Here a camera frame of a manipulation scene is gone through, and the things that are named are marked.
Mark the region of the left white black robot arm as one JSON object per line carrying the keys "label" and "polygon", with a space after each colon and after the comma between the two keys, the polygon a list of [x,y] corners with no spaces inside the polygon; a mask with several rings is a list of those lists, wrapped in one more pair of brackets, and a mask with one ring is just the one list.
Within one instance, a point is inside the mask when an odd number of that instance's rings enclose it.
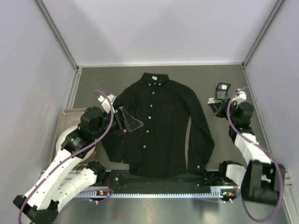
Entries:
{"label": "left white black robot arm", "polygon": [[22,216],[33,224],[51,224],[63,208],[79,193],[105,178],[106,169],[98,162],[89,162],[67,183],[67,175],[86,160],[109,132],[123,135],[143,126],[143,122],[128,114],[124,107],[103,112],[89,107],[80,117],[80,123],[64,131],[57,142],[57,154],[37,183],[24,195],[17,195],[13,204]]}

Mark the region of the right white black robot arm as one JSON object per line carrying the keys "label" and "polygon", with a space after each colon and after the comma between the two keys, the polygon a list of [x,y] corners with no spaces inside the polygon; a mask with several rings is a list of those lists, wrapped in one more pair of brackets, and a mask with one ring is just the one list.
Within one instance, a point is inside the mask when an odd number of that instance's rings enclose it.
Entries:
{"label": "right white black robot arm", "polygon": [[228,103],[228,98],[220,102],[215,102],[214,98],[208,100],[216,117],[232,121],[228,134],[240,150],[247,167],[224,161],[219,166],[220,173],[241,188],[242,200],[275,206],[280,192],[279,177],[274,162],[258,147],[259,143],[250,127],[254,107],[244,98],[236,97],[227,114]]}

